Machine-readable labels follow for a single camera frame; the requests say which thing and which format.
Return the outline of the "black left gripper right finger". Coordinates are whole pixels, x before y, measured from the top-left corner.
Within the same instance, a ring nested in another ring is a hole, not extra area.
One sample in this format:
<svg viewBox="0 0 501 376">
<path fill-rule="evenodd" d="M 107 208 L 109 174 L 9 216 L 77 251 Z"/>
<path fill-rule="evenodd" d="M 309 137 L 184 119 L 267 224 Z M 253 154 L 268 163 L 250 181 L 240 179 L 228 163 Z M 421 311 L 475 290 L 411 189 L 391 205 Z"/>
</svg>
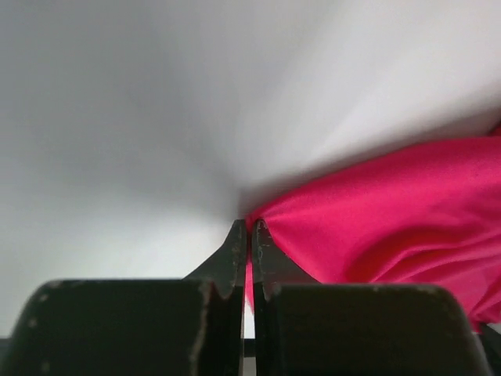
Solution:
<svg viewBox="0 0 501 376">
<path fill-rule="evenodd" d="M 445 289 L 321 284 L 252 230 L 260 375 L 490 375 L 482 344 Z"/>
</svg>

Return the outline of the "magenta t shirt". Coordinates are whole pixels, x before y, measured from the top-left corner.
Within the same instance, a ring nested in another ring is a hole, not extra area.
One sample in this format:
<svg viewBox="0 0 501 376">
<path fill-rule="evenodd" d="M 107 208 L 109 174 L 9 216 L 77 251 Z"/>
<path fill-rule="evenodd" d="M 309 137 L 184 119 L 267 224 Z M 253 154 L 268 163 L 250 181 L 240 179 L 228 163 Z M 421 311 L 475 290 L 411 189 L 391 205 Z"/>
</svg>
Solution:
<svg viewBox="0 0 501 376">
<path fill-rule="evenodd" d="M 324 284 L 436 284 L 470 322 L 500 321 L 500 131 L 443 139 L 331 173 L 255 209 Z"/>
</svg>

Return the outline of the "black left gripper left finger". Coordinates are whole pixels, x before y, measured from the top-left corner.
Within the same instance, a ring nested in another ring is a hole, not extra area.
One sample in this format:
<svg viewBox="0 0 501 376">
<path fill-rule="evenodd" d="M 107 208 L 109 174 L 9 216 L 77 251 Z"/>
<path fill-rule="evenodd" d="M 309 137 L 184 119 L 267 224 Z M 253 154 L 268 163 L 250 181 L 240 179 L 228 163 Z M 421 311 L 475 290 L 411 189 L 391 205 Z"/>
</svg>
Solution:
<svg viewBox="0 0 501 376">
<path fill-rule="evenodd" d="M 4 375 L 240 375 L 247 229 L 187 277 L 52 280 L 21 311 Z"/>
</svg>

